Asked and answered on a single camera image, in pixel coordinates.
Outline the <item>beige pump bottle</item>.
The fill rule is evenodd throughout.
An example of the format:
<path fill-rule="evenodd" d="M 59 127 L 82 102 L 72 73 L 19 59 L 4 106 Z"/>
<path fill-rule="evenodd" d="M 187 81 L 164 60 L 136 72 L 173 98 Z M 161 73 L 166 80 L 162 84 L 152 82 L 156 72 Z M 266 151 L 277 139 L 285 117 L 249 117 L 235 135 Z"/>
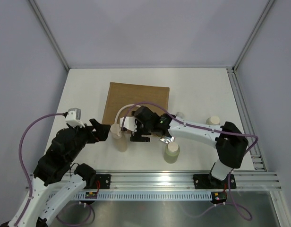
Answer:
<path fill-rule="evenodd" d="M 119 152 L 125 152 L 128 148 L 127 139 L 124 133 L 122 132 L 120 125 L 117 123 L 114 123 L 110 128 L 110 132 L 112 135 L 112 141 L 115 148 Z"/>

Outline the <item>silver blue tube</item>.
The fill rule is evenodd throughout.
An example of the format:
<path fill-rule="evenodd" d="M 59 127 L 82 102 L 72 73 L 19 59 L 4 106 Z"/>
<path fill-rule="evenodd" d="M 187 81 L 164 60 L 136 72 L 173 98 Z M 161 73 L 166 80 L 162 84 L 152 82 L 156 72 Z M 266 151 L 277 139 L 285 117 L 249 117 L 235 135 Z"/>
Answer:
<path fill-rule="evenodd" d="M 175 137 L 169 137 L 169 136 L 162 136 L 160 137 L 160 141 L 166 144 L 169 144 L 171 142 L 174 142 Z"/>

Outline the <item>green bottle front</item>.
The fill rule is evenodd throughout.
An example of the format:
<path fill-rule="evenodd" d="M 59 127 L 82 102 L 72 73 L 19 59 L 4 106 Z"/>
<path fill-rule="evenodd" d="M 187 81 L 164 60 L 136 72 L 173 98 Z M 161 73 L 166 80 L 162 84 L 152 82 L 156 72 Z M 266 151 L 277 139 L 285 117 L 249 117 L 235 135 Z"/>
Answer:
<path fill-rule="evenodd" d="M 177 161 L 179 153 L 179 145 L 176 142 L 171 142 L 166 145 L 163 158 L 167 163 L 173 164 Z"/>

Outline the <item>green dish soap bottle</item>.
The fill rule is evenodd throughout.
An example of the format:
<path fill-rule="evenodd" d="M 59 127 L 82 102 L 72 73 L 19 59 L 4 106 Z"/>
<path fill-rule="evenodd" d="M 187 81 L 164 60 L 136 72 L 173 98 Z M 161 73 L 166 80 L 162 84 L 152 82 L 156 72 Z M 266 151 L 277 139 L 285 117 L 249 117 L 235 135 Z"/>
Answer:
<path fill-rule="evenodd" d="M 176 117 L 179 117 L 181 119 L 184 119 L 185 115 L 182 112 L 177 112 Z"/>

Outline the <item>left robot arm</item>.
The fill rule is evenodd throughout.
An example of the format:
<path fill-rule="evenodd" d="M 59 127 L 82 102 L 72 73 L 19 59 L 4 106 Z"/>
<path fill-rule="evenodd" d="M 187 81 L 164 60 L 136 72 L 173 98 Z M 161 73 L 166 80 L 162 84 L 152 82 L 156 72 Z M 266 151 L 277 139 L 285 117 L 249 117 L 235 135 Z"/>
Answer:
<path fill-rule="evenodd" d="M 24 202 L 13 219 L 2 224 L 3 227 L 48 227 L 80 190 L 101 187 L 96 171 L 82 163 L 65 185 L 49 198 L 85 145 L 107 140 L 110 125 L 95 119 L 90 119 L 90 123 L 69 125 L 57 132 L 45 155 L 38 161 Z"/>

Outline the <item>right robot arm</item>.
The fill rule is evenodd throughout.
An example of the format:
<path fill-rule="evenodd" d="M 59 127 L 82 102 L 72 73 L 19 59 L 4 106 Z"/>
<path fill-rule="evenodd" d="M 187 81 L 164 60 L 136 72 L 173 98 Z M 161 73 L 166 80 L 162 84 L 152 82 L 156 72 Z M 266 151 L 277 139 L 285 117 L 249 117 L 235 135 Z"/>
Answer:
<path fill-rule="evenodd" d="M 218 159 L 209 174 L 193 176 L 195 188 L 224 189 L 231 183 L 230 172 L 241 167 L 247 152 L 248 140 L 234 123 L 207 125 L 187 122 L 168 112 L 158 115 L 146 106 L 133 112 L 137 131 L 135 135 L 156 135 L 184 138 L 204 143 L 217 151 Z"/>

